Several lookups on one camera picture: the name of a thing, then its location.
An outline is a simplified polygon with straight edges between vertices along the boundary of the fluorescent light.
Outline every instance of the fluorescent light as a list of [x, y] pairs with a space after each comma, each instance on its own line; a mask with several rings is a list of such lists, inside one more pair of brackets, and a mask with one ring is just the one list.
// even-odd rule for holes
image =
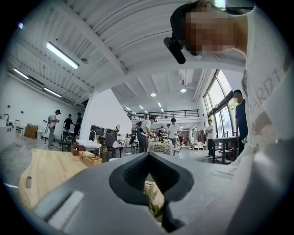
[[74, 69], [77, 69], [79, 65], [74, 62], [71, 58], [69, 58], [66, 54], [64, 54], [60, 49], [55, 47], [51, 42], [47, 42], [46, 47], [51, 50], [55, 55], [63, 59], [67, 64], [69, 64]]
[[49, 90], [49, 89], [47, 89], [46, 87], [44, 87], [44, 90], [46, 90], [46, 91], [49, 91], [50, 93], [52, 93], [52, 94], [54, 94], [54, 95], [56, 95], [56, 96], [58, 96], [58, 97], [62, 98], [62, 96], [61, 96], [61, 95], [59, 95], [59, 94], [56, 94], [55, 92], [53, 92], [52, 90]]
[[23, 76], [24, 78], [28, 79], [28, 76], [24, 75], [22, 72], [18, 71], [16, 68], [13, 69], [15, 72], [17, 72], [19, 75]]

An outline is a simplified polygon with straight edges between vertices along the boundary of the pants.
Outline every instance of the pants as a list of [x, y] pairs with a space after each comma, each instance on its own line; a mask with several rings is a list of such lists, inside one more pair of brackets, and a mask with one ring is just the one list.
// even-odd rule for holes
[[138, 142], [139, 142], [139, 152], [147, 152], [147, 138], [145, 135], [138, 133]]
[[54, 130], [55, 130], [55, 127], [49, 127], [49, 138], [48, 138], [48, 146], [50, 146], [54, 140]]
[[239, 137], [239, 155], [240, 153], [244, 150], [244, 144], [242, 143], [242, 140], [244, 139], [245, 137]]
[[173, 142], [173, 147], [175, 148], [175, 146], [176, 146], [176, 138], [170, 139], [170, 140], [171, 140], [171, 142]]
[[212, 156], [213, 153], [213, 141], [212, 139], [207, 140], [208, 156]]

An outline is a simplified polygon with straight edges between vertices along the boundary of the wooden cutting board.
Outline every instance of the wooden cutting board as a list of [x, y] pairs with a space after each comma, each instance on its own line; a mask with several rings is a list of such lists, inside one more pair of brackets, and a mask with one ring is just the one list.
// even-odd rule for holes
[[32, 149], [32, 161], [19, 180], [23, 204], [34, 208], [47, 193], [87, 167], [71, 152]]

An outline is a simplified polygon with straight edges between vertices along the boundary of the metal table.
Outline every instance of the metal table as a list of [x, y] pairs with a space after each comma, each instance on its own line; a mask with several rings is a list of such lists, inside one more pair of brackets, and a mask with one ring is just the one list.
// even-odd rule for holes
[[222, 143], [222, 159], [221, 159], [222, 164], [228, 163], [227, 162], [228, 160], [226, 160], [226, 150], [228, 151], [228, 143], [229, 142], [234, 143], [234, 154], [233, 155], [234, 155], [234, 161], [235, 161], [237, 158], [238, 138], [239, 137], [232, 136], [232, 137], [223, 137], [223, 138], [212, 139], [212, 141], [213, 141], [212, 163], [215, 163], [215, 143]]

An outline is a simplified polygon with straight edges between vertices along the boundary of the hair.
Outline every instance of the hair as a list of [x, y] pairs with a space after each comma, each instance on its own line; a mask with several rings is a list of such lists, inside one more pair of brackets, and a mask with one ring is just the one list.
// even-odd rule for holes
[[233, 94], [235, 94], [235, 93], [240, 93], [241, 96], [243, 97], [242, 92], [240, 90], [234, 90]]

